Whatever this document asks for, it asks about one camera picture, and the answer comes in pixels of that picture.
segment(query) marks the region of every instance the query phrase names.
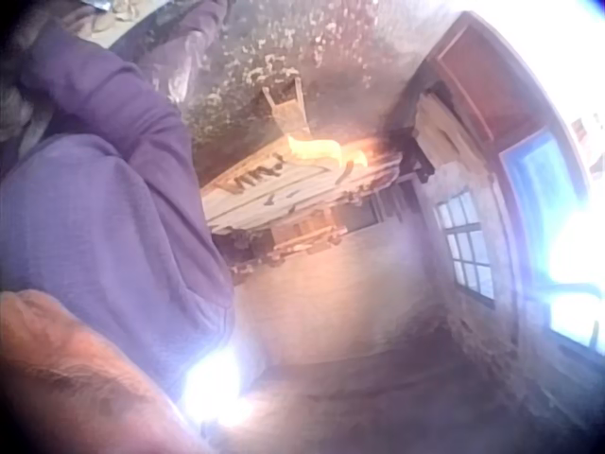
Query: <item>purple shirt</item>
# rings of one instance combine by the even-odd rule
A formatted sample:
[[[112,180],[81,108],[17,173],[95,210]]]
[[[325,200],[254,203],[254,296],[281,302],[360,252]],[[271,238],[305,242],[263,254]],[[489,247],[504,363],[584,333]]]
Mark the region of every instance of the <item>purple shirt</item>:
[[[57,26],[22,81],[92,134],[40,143],[0,184],[1,289],[56,297],[178,400],[233,325],[181,115],[135,66]]]

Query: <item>stone wall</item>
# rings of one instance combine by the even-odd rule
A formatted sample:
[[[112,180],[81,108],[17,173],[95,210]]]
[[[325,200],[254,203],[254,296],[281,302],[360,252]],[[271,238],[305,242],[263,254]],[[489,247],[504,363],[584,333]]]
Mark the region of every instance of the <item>stone wall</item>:
[[[419,241],[422,218],[407,211],[277,269],[262,268],[237,289],[268,361],[302,364],[388,350],[421,329],[435,309]]]
[[[468,188],[484,231],[493,270],[494,305],[489,308],[458,289],[433,208]],[[546,307],[524,299],[515,280],[519,261],[499,185],[452,162],[417,185],[433,238],[439,289],[454,337],[484,371],[505,385],[512,405],[528,410],[541,427],[562,434],[588,435],[603,395],[602,367],[582,354],[570,355],[548,328]]]

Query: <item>window frame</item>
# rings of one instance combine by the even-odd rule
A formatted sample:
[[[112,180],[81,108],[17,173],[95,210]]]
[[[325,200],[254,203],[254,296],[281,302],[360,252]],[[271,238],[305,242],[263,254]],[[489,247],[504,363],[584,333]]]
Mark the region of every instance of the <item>window frame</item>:
[[[457,289],[459,289],[460,291],[462,291],[463,293],[465,293],[466,295],[472,297],[473,299],[479,301],[481,304],[483,304],[484,306],[487,306],[491,309],[495,308],[495,301],[494,298],[490,298],[489,296],[484,295],[483,293],[481,293],[481,286],[480,286],[480,281],[479,281],[479,273],[477,270],[477,267],[487,267],[490,270],[490,273],[492,274],[492,292],[493,292],[493,270],[492,270],[492,263],[489,262],[488,259],[488,263],[484,263],[484,262],[479,262],[476,259],[476,252],[475,252],[475,246],[473,245],[473,241],[471,239],[471,233],[472,232],[480,232],[484,239],[485,239],[485,233],[483,232],[483,228],[481,226],[481,222],[479,220],[477,220],[476,222],[469,222],[468,221],[468,214],[466,213],[466,208],[464,206],[464,203],[462,202],[462,197],[468,194],[471,198],[471,202],[473,203],[473,208],[475,211],[475,215],[476,215],[476,205],[475,205],[475,201],[473,200],[473,196],[470,192],[470,190],[468,188],[465,188],[464,190],[462,190],[461,192],[449,197],[446,201],[442,201],[440,203],[437,203],[437,205],[435,206],[435,216],[437,217],[437,222],[438,225],[440,227],[441,232],[444,235],[444,239],[445,239],[445,243],[447,246],[447,251],[448,251],[448,255],[450,258],[450,263],[452,268],[454,269],[454,282],[456,284]],[[465,219],[465,224],[463,225],[454,225],[454,216],[452,213],[452,210],[450,209],[450,201],[453,201],[454,199],[458,199],[458,202],[460,204],[460,207],[462,209],[462,213],[464,215],[464,219]],[[447,210],[448,216],[449,218],[452,220],[452,227],[446,227],[445,223],[443,222],[443,219],[441,217],[441,209],[442,207],[445,206],[445,209]],[[458,234],[466,234],[468,237],[468,244],[470,247],[470,251],[471,251],[471,260],[467,260],[465,258],[463,258],[463,254],[462,254],[462,249],[460,248],[460,242],[458,240]],[[459,258],[455,258],[454,255],[452,254],[452,248],[450,247],[449,244],[449,236],[453,236],[455,241],[456,241],[456,246],[458,249],[458,255]],[[477,285],[477,290],[474,290],[470,287],[468,287],[468,285],[462,285],[459,281],[458,281],[458,276],[456,275],[456,262],[459,262],[462,265],[462,272],[464,275],[464,282],[465,284],[467,284],[468,278],[467,278],[467,270],[465,265],[472,265],[473,266],[473,270],[475,273],[475,281],[476,281],[476,285]]]

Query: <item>flame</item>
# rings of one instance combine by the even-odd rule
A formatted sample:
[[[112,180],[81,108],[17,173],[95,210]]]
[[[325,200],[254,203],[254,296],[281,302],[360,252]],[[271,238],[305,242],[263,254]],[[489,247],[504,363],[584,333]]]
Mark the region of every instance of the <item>flame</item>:
[[[336,159],[340,167],[345,167],[349,161],[361,166],[368,166],[368,158],[363,151],[357,149],[349,151],[342,149],[342,146],[336,140],[297,140],[294,137],[287,136],[292,154],[299,159]]]

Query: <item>fire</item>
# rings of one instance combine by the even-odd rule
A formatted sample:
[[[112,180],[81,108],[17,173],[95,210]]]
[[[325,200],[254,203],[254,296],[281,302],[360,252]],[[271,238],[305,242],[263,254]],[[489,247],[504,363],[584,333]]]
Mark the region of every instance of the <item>fire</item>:
[[[340,167],[345,167],[349,161],[361,166],[368,166],[368,158],[360,149],[349,151],[342,149],[336,140],[297,140],[287,136],[292,154],[299,159],[332,158],[338,161]]]

